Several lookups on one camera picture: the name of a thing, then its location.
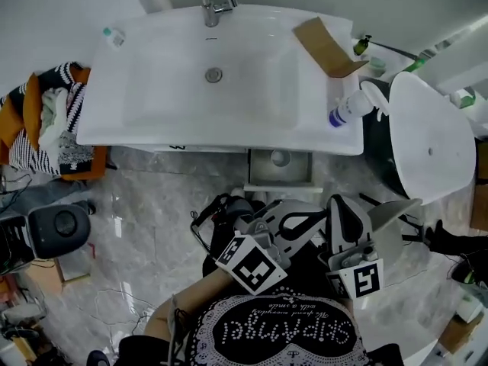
marble floor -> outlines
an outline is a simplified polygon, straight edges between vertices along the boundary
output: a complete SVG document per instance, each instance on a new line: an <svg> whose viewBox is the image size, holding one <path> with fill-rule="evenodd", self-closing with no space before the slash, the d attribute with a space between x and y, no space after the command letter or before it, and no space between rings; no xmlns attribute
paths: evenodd
<svg viewBox="0 0 488 366"><path fill-rule="evenodd" d="M201 277L204 253L189 231L190 212L202 210L217 194L246 181L243 154L152 154L114 147L111 161L118 170L107 170L84 193L97 206L90 217L89 241L96 248L91 277L66 286L60 296L47 292L41 296L47 308L42 320L46 334L80 366L96 348L116 356L118 342L141 333L154 307ZM300 199L325 204L337 192L351 197L363 192L379 201L397 198L372 175L361 156L317 154L314 172L323 194ZM12 180L24 172L5 167L4 174ZM48 179L33 176L34 183ZM472 232L471 198L468 186L422 208L418 215L430 223L441 218L452 233L467 234ZM89 251L82 252L89 256ZM458 286L447 279L452 265L424 245L405 246L368 312L379 322L415 319L440 335L461 297Z"/></svg>

green bottle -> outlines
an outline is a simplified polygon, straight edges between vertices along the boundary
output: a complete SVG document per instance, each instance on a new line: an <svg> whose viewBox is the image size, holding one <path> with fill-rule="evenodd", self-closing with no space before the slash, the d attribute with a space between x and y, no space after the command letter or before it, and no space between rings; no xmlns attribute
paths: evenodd
<svg viewBox="0 0 488 366"><path fill-rule="evenodd" d="M414 70L420 68L424 64L425 64L424 59L417 58L412 65L408 65L403 71L404 72L413 72Z"/></svg>
<svg viewBox="0 0 488 366"><path fill-rule="evenodd" d="M365 35L362 40L359 40L354 46L354 53L356 56L360 56L369 46L369 40L371 35Z"/></svg>

white sink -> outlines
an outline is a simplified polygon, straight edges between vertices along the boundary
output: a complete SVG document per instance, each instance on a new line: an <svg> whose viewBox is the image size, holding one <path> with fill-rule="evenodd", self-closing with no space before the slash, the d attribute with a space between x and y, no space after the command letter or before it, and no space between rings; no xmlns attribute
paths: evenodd
<svg viewBox="0 0 488 366"><path fill-rule="evenodd" d="M241 146L362 153L362 122L329 125L337 98L358 77L329 78L292 30L317 14L240 5L206 27L200 7L117 24L119 50L101 41L88 82L78 142ZM318 14L352 53L352 22ZM222 78L208 82L218 68Z"/></svg>
<svg viewBox="0 0 488 366"><path fill-rule="evenodd" d="M229 34L205 39L192 27L152 34L133 57L126 104L138 101L140 108L126 108L125 121L147 126L220 118L228 124L294 127L297 50L287 35L282 29L270 34L266 20L245 21ZM219 82L205 79L212 68L221 70Z"/></svg>

drain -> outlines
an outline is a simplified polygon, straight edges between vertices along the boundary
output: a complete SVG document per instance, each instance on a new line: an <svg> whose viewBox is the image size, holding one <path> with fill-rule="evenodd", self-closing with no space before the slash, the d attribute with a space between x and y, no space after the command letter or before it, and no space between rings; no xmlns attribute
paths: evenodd
<svg viewBox="0 0 488 366"><path fill-rule="evenodd" d="M210 68L205 72L205 79L208 82L219 82L222 79L222 69Z"/></svg>

toilet lid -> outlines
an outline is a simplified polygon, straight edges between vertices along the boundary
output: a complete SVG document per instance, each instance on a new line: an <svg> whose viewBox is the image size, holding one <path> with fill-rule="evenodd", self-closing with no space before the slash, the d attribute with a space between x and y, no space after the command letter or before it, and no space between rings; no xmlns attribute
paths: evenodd
<svg viewBox="0 0 488 366"><path fill-rule="evenodd" d="M428 204L470 183L474 136L449 100L416 75L401 72L391 85L389 111L396 170L410 198Z"/></svg>

